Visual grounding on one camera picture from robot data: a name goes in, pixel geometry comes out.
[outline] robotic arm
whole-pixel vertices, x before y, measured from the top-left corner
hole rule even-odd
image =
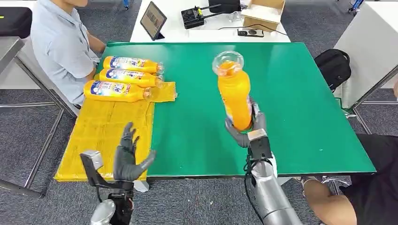
[[[290,205],[281,186],[277,182],[276,160],[271,152],[265,128],[265,116],[260,111],[257,103],[253,105],[253,128],[247,134],[238,132],[229,119],[225,127],[237,141],[247,148],[246,179],[250,177],[255,187],[256,201],[259,210],[256,210],[249,195],[250,204],[253,206],[259,219],[265,225],[302,225],[296,212]],[[96,187],[100,204],[97,205],[92,217],[91,225],[128,225],[131,219],[133,204],[133,181],[136,180],[153,162],[155,151],[151,151],[148,158],[136,165],[135,149],[139,136],[132,140],[135,129],[128,123],[124,128],[120,144],[116,148],[114,162],[115,182],[106,182],[98,173],[103,166],[101,154],[98,151],[88,150],[80,154],[88,181]],[[111,193],[102,201],[99,188],[115,188],[119,193]]]
[[[302,225],[277,181],[276,160],[271,152],[265,127],[265,116],[258,104],[251,99],[253,106],[253,128],[247,134],[238,132],[229,119],[225,127],[237,143],[247,148],[246,178],[252,178],[259,210],[256,210],[249,195],[250,204],[265,225]]]
[[[87,150],[80,154],[88,182],[96,187],[100,204],[97,205],[91,217],[90,225],[128,225],[134,209],[133,187],[135,181],[154,161],[156,152],[151,151],[148,157],[136,164],[135,150],[139,136],[133,141],[135,133],[133,123],[128,123],[124,128],[120,144],[116,148],[113,178],[115,182],[106,182],[98,173],[103,166],[99,151]],[[99,188],[114,188],[118,193],[110,193],[108,198],[102,201]]]

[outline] black robotic glove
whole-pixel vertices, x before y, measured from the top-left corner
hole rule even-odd
[[[252,111],[252,115],[253,115],[252,130],[264,129],[264,131],[265,131],[266,125],[265,125],[264,113],[260,111],[259,105],[251,97],[250,97],[250,102],[252,103],[252,110],[253,110]],[[249,137],[247,136],[247,134],[242,134],[238,130],[236,130],[236,128],[232,124],[232,121],[229,118],[225,119],[225,127],[240,147],[242,147],[242,148],[250,147],[250,141],[249,141]]]
[[[135,151],[139,136],[133,142],[136,129],[129,122],[124,128],[120,144],[116,147],[113,178],[114,180],[135,181],[152,164],[156,151],[151,150],[148,157],[139,165],[136,165]]]

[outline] cardboard box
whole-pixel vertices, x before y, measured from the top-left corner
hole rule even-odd
[[[285,0],[251,0],[247,9],[242,10],[243,26],[261,24],[265,27],[255,25],[250,28],[272,32],[281,22],[284,6]]]

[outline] yellow bottle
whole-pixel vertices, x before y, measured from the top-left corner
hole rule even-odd
[[[218,75],[218,89],[225,111],[234,127],[240,131],[252,125],[250,79],[242,70],[243,65],[243,56],[233,51],[222,52],[213,60],[213,71]]]
[[[130,83],[114,83],[91,80],[84,85],[86,98],[100,101],[135,102],[149,99],[151,88],[140,88]]]
[[[145,72],[113,68],[105,68],[101,70],[101,72],[99,73],[99,80],[120,83],[133,83],[141,88],[161,88],[163,85],[162,76],[154,76]]]
[[[150,60],[108,56],[104,59],[104,68],[127,69],[133,71],[146,72],[150,74],[162,74],[163,65]]]

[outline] bottle cap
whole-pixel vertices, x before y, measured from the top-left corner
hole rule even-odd
[[[212,63],[213,71],[219,76],[228,75],[243,68],[243,56],[234,51],[225,51],[218,54]]]
[[[145,88],[145,89],[144,89],[144,93],[142,94],[142,96],[143,96],[144,99],[146,99],[146,100],[150,99],[151,96],[152,96],[151,88]]]
[[[155,86],[158,88],[162,88],[163,87],[163,80],[162,80],[162,76],[160,76],[161,78],[156,78],[155,79]]]
[[[162,75],[164,73],[164,67],[163,67],[163,63],[158,62],[158,66],[157,66],[157,72],[156,74],[158,75]]]

